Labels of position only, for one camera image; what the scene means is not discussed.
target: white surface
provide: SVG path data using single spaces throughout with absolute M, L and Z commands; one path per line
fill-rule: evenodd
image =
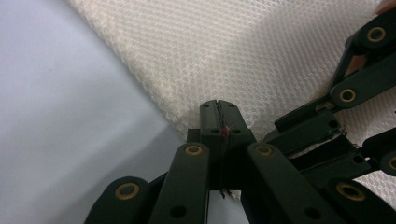
M 182 140 L 63 1 L 0 2 L 0 223 L 82 223 L 113 180 L 150 181 Z M 247 223 L 211 193 L 209 223 Z
M 256 137 L 331 79 L 378 0 L 68 0 L 181 133 L 201 103 L 239 106 Z M 355 144 L 396 126 L 396 88 L 337 113 Z M 359 179 L 396 208 L 396 178 Z

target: round hole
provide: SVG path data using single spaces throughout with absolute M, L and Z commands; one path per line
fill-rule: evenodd
M 240 131 L 239 129 L 234 129 L 234 130 L 232 130 L 231 132 L 232 132 L 232 133 L 236 133 L 236 134 L 241 133 L 241 131 Z
M 360 189 L 346 183 L 338 183 L 335 188 L 341 195 L 352 201 L 361 202 L 366 198 Z
M 272 153 L 272 149 L 270 147 L 265 146 L 257 146 L 255 149 L 262 154 L 263 156 L 269 156 Z
M 392 159 L 390 159 L 389 161 L 389 167 L 393 170 L 396 170 L 396 157 L 393 157 Z
M 336 120 L 330 120 L 329 127 L 333 129 L 338 128 L 338 122 Z
M 356 163 L 362 163 L 362 162 L 364 162 L 364 159 L 360 156 L 356 156 L 353 158 L 353 161 Z
M 115 195 L 120 200 L 132 199 L 139 192 L 139 186 L 135 183 L 126 183 L 120 185 L 116 191 Z
M 170 212 L 171 216 L 174 218 L 184 217 L 184 216 L 186 216 L 186 213 L 187 213 L 187 209 L 186 209 L 186 207 L 184 207 L 182 205 L 173 207 Z
M 184 149 L 187 155 L 198 156 L 202 153 L 202 148 L 198 146 L 189 146 Z
M 126 186 L 120 190 L 121 195 L 128 195 L 134 192 L 134 186 Z
M 356 92 L 354 92 L 351 89 L 343 90 L 340 93 L 340 99 L 342 102 L 350 103 L 350 102 L 354 101 L 355 98 L 356 98 Z
M 374 27 L 367 33 L 367 39 L 372 43 L 377 43 L 385 38 L 387 33 L 382 27 Z
M 305 209 L 305 214 L 306 214 L 308 217 L 310 217 L 310 218 L 312 218 L 312 219 L 314 219 L 314 220 L 318 220 L 318 219 L 321 218 L 321 214 L 320 214 L 320 212 L 318 211 L 318 209 L 315 209 L 315 208 L 312 208 L 312 207 L 306 208 L 306 209 Z

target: white mesh fabric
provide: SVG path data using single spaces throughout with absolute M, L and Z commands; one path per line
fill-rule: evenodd
M 198 106 L 239 106 L 262 139 L 274 120 L 326 85 L 346 39 L 374 17 L 378 1 L 69 0 L 128 65 L 182 133 Z M 396 125 L 396 89 L 337 114 L 357 144 Z M 359 178 L 396 207 L 396 179 Z

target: gray background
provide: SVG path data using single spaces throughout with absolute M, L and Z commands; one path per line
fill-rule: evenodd
M 82 223 L 113 180 L 164 173 L 182 139 L 66 2 L 0 2 L 0 222 Z M 211 193 L 209 223 L 247 223 Z

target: textured fabric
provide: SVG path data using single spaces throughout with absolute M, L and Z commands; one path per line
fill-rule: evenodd
M 198 106 L 239 106 L 262 139 L 274 120 L 311 100 L 332 77 L 346 39 L 377 1 L 69 0 L 115 50 L 170 122 L 197 128 Z M 396 90 L 337 114 L 352 142 L 395 127 Z M 359 178 L 396 207 L 396 180 Z

